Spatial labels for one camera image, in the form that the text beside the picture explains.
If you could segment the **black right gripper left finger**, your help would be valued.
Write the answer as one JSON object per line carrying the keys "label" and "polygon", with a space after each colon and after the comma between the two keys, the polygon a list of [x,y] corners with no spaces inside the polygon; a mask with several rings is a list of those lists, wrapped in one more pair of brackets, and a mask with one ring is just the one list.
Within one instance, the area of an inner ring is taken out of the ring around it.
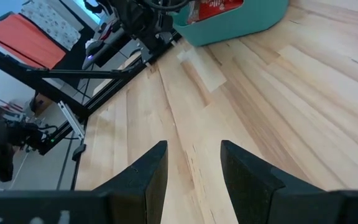
{"label": "black right gripper left finger", "polygon": [[159,224],[167,180],[168,142],[163,140],[95,190],[106,194],[110,223]]}

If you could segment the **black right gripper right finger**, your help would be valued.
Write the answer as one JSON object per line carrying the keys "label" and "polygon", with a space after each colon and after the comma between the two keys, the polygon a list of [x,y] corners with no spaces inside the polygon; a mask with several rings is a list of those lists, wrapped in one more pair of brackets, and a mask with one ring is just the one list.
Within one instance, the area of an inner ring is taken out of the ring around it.
{"label": "black right gripper right finger", "polygon": [[336,223],[337,197],[291,175],[231,141],[221,165],[239,223]]}

